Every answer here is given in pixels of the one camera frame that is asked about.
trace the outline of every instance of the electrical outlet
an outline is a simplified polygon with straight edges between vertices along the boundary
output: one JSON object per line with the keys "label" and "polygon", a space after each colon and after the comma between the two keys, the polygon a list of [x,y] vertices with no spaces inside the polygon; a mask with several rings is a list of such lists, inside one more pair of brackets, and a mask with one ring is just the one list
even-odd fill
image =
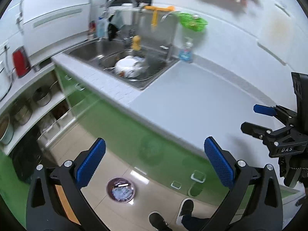
{"label": "electrical outlet", "polygon": [[9,47],[9,40],[6,40],[4,43],[0,45],[0,54],[4,52],[4,46]]}

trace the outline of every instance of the white countertop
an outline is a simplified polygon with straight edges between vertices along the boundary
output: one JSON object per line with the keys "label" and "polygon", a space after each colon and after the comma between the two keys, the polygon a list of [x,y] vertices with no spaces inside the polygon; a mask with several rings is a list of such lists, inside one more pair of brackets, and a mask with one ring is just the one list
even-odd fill
{"label": "white countertop", "polygon": [[143,124],[178,140],[196,154],[205,157],[204,140],[213,136],[222,149],[250,166],[264,167],[271,163],[283,185],[278,159],[268,156],[261,140],[240,130],[245,121],[275,129],[276,119],[254,113],[253,106],[262,104],[261,101],[204,65],[179,61],[148,88],[139,91],[66,54],[59,53],[52,59],[102,98],[111,99]]}

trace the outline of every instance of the dish soap bottle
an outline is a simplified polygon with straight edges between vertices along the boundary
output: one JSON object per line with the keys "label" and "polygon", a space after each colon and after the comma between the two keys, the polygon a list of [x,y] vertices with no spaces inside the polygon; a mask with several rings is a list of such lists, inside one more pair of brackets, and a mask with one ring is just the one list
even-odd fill
{"label": "dish soap bottle", "polygon": [[182,61],[186,61],[188,63],[192,63],[193,62],[193,55],[192,55],[192,38],[189,37],[185,37],[186,42],[185,42],[185,46],[183,46],[183,48],[180,50],[179,53],[179,59]]}
{"label": "dish soap bottle", "polygon": [[98,22],[97,22],[97,26],[96,26],[96,34],[97,37],[101,38],[101,37],[105,37],[106,31],[107,31],[107,20],[105,18],[99,17],[98,18]]}

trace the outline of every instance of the white shoe sole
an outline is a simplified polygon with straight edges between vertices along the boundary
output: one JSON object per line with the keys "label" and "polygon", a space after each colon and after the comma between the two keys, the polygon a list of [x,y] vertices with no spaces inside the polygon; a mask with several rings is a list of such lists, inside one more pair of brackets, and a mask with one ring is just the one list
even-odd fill
{"label": "white shoe sole", "polygon": [[148,219],[148,221],[150,222],[150,215],[151,214],[153,214],[153,213],[158,213],[160,216],[162,216],[161,215],[161,213],[159,213],[158,211],[153,211],[153,212],[151,212],[151,213],[149,213],[149,216],[147,217],[147,219]]}
{"label": "white shoe sole", "polygon": [[183,204],[184,204],[184,202],[187,201],[187,200],[192,200],[192,199],[191,199],[191,198],[186,198],[186,199],[184,199],[184,200],[182,201],[182,203],[181,203],[180,210],[179,210],[179,212],[178,212],[178,214],[177,214],[176,224],[179,225],[179,226],[183,226],[183,224],[182,224],[182,217],[180,217],[180,214],[181,214],[181,210],[182,210]]}

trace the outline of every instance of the tiled floor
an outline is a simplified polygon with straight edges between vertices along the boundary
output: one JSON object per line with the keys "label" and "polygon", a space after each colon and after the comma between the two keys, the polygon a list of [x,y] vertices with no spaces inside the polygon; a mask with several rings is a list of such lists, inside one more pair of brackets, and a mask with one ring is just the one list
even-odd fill
{"label": "tiled floor", "polygon": [[[89,149],[95,138],[80,124],[69,131],[51,150],[59,164]],[[89,185],[81,191],[91,207],[110,230],[154,231],[148,221],[152,211],[158,211],[173,230],[185,230],[175,224],[180,204],[185,195],[170,190],[155,181],[145,183],[134,177],[133,168],[116,157],[107,148],[103,160],[95,171]],[[113,177],[124,177],[135,184],[133,201],[120,204],[106,196],[105,187]],[[193,216],[209,218],[217,207],[194,200]]]}

